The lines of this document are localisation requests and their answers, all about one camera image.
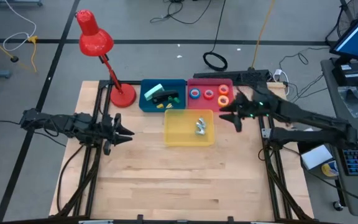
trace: lamp base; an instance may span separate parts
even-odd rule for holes
[[[121,94],[116,86],[113,86],[110,94],[111,102],[120,108],[125,108],[132,105],[136,100],[136,91],[133,86],[128,84],[121,84],[123,94]]]

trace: green object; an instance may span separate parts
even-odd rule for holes
[[[153,87],[151,90],[147,91],[144,94],[144,97],[146,98],[147,101],[149,101],[153,98],[153,93],[158,92],[158,91],[164,91],[164,88],[162,87],[161,84],[158,84],[155,87]]]

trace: desk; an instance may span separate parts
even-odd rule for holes
[[[262,148],[257,119],[245,119],[243,131],[236,133],[233,124],[215,114],[213,146],[167,147],[163,143],[164,114],[143,113],[138,106],[140,86],[135,88],[138,96],[132,106],[109,108],[110,114],[122,114],[122,124],[135,135],[133,141],[112,148],[110,156],[102,155],[91,218],[135,220],[143,214],[145,220],[223,221],[233,216],[235,221],[273,221],[265,163],[257,158]],[[281,83],[269,88],[285,97]],[[97,89],[98,82],[83,82],[77,113],[92,114]],[[250,96],[249,88],[242,90]],[[287,147],[298,150],[295,143]],[[63,164],[78,148],[76,139],[68,140]],[[84,152],[64,173],[62,205],[78,186]],[[313,217],[299,157],[288,151],[282,151],[281,157],[289,192]],[[80,214],[87,194],[86,190]],[[285,217],[278,189],[277,196],[281,217]],[[50,214],[57,212],[55,200],[56,194]]]
[[[321,61],[321,68],[323,70],[323,75],[327,82],[329,95],[331,96],[331,100],[333,101],[333,106],[336,116],[338,118],[343,118],[348,120],[352,124],[352,126],[356,128],[357,135],[358,135],[358,118],[353,118],[353,116],[347,110],[345,104],[343,103],[341,97],[337,92],[338,85],[332,73],[332,70],[334,69],[334,65],[332,61],[330,60]],[[339,181],[341,183],[341,187],[349,192],[358,195],[358,176],[344,175],[345,171],[342,168],[342,162],[340,160],[338,151],[335,148],[332,148],[331,151],[333,153],[333,157],[337,162],[339,173],[343,174],[343,175],[339,175]],[[353,197],[348,197],[346,194],[344,194],[344,198],[345,198],[346,206],[349,207],[350,213],[353,215],[358,215],[358,199],[355,199]]]

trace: tape roll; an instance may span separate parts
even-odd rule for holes
[[[191,99],[198,99],[200,97],[200,90],[197,88],[193,88],[189,92],[189,96]]]
[[[227,96],[229,94],[229,87],[227,85],[220,85],[218,90],[220,95]]]
[[[212,100],[214,98],[214,92],[212,90],[205,90],[204,98],[206,100]]]
[[[227,96],[222,95],[218,98],[218,105],[220,107],[227,106],[228,104],[229,104],[229,98]]]

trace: yellow plastic bin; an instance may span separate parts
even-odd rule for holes
[[[196,122],[203,118],[205,135],[196,134]],[[168,146],[210,146],[215,142],[211,110],[166,110],[164,141]]]

